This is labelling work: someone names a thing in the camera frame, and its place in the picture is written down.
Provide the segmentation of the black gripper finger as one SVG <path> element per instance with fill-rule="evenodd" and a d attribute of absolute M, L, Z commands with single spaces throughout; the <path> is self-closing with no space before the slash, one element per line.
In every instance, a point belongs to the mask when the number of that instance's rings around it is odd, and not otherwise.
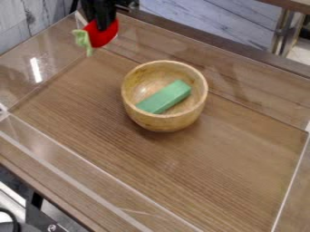
<path fill-rule="evenodd" d="M 105 31 L 116 18 L 115 0 L 96 0 L 96 25 Z"/>
<path fill-rule="evenodd" d="M 81 8 L 87 22 L 91 22 L 96 18 L 95 0 L 81 0 Z"/>

